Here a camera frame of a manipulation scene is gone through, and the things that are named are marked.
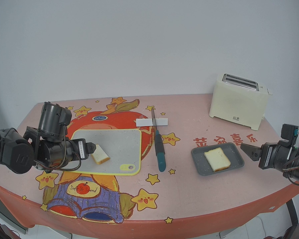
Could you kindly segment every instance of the teal knife handle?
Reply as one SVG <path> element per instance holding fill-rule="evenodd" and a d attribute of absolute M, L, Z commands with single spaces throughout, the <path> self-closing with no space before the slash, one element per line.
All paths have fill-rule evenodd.
<path fill-rule="evenodd" d="M 165 153 L 159 152 L 156 154 L 158 169 L 160 172 L 164 172 L 166 169 Z"/>
<path fill-rule="evenodd" d="M 155 152 L 157 157 L 158 169 L 160 172 L 164 172 L 166 169 L 165 161 L 165 149 L 162 140 L 162 136 L 159 134 L 158 130 L 155 132 Z"/>

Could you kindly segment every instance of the table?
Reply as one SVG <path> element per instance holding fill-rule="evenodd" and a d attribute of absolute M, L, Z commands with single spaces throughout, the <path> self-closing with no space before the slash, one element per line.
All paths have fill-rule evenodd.
<path fill-rule="evenodd" d="M 78 129 L 136 128 L 136 118 L 150 118 L 155 109 L 156 117 L 168 118 L 168 126 L 159 128 L 166 170 L 158 171 L 153 128 L 141 127 L 142 161 L 137 175 L 60 171 L 46 175 L 34 167 L 17 175 L 0 165 L 0 199 L 26 227 L 39 224 L 100 239 L 191 238 L 235 228 L 259 213 L 275 211 L 299 193 L 299 186 L 275 169 L 261 170 L 239 146 L 245 161 L 242 168 L 210 176 L 197 173 L 191 157 L 195 147 L 224 141 L 260 146 L 279 140 L 265 119 L 254 131 L 209 117 L 211 98 L 195 94 L 57 102 L 72 111 L 69 137 Z M 21 135 L 26 126 L 38 126 L 42 105 L 34 106 L 18 127 Z M 99 185 L 100 193 L 89 198 L 68 194 L 69 186 L 81 180 Z"/>

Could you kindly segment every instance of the white wall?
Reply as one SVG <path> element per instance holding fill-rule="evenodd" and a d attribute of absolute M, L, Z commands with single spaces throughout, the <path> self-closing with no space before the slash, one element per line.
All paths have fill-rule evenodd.
<path fill-rule="evenodd" d="M 219 72 L 298 124 L 299 0 L 0 0 L 0 127 L 48 100 L 212 93 Z"/>

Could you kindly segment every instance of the bread slice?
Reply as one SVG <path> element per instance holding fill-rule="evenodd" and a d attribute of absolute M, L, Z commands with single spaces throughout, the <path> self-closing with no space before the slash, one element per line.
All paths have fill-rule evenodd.
<path fill-rule="evenodd" d="M 96 144 L 96 149 L 92 153 L 92 157 L 93 157 L 94 161 L 96 162 L 96 164 L 98 164 L 98 165 L 100 165 L 110 159 L 110 157 L 104 152 L 104 150 L 98 144 Z"/>
<path fill-rule="evenodd" d="M 230 167 L 231 163 L 223 152 L 222 148 L 212 149 L 210 151 L 204 152 L 204 155 L 214 172 Z"/>

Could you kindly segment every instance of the knife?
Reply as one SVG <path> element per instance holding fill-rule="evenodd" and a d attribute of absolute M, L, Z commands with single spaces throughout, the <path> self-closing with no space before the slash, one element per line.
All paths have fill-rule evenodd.
<path fill-rule="evenodd" d="M 158 169 L 160 172 L 164 172 L 166 169 L 165 149 L 162 141 L 162 136 L 157 130 L 154 108 L 152 108 L 152 121 L 153 121 L 153 127 L 155 132 L 154 143 L 155 143 L 155 152 L 157 157 Z"/>

